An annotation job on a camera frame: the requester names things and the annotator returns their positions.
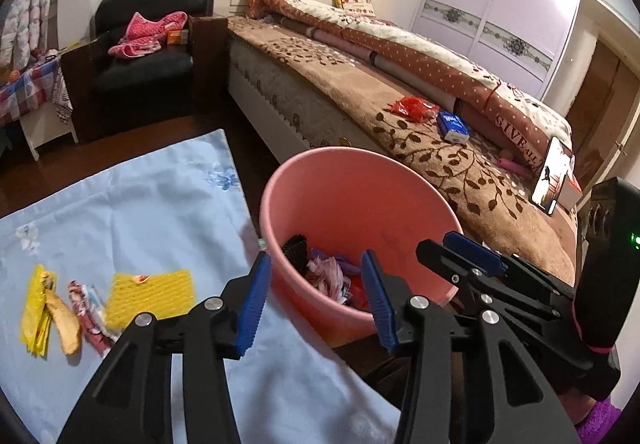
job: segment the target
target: bucket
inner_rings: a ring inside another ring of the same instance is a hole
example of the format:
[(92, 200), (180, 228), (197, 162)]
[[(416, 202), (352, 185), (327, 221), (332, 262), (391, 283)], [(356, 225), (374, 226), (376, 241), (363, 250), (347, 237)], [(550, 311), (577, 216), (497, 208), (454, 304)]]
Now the bucket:
[(362, 252), (372, 249), (386, 273), (439, 305), (457, 291), (415, 257), (421, 240), (441, 243), (449, 231), (462, 233), (456, 215), (418, 173), (371, 151), (318, 148), (284, 162), (264, 190), (260, 228), (276, 294), (334, 348), (374, 334), (373, 317), (325, 297), (300, 276), (280, 249), (294, 234), (304, 234), (309, 248), (342, 252), (358, 266)]

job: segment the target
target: red plastic bag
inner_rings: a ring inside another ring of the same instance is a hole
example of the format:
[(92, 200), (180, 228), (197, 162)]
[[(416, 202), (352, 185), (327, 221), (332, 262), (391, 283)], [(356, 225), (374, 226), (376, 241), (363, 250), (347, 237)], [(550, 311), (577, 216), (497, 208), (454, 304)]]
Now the red plastic bag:
[(429, 119), (435, 119), (439, 110), (439, 106), (413, 95), (402, 97), (391, 106), (391, 113), (406, 117), (413, 122), (426, 122)]

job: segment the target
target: blue tissue pack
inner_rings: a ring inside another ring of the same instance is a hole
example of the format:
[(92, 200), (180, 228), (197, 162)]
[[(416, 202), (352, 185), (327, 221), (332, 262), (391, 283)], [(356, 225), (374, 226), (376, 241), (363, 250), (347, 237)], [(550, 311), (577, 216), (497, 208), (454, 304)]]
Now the blue tissue pack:
[(441, 137), (447, 142), (466, 144), (466, 141), (469, 140), (469, 130), (457, 115), (440, 110), (436, 122)]

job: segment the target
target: chair seat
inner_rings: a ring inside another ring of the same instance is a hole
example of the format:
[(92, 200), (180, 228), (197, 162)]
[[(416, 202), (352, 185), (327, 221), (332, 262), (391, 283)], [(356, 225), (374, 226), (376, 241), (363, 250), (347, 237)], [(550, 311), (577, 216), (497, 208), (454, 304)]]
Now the chair seat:
[(164, 46), (153, 54), (137, 59), (116, 59), (94, 80), (97, 93), (145, 86), (182, 77), (191, 72), (193, 59), (185, 45)]

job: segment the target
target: checkered tablecloth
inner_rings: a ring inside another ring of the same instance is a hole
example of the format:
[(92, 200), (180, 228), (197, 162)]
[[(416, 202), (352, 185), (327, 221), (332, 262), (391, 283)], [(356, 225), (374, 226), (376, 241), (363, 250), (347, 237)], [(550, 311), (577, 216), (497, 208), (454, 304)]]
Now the checkered tablecloth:
[(0, 127), (52, 99), (59, 65), (56, 57), (28, 68), (17, 81), (0, 88)]

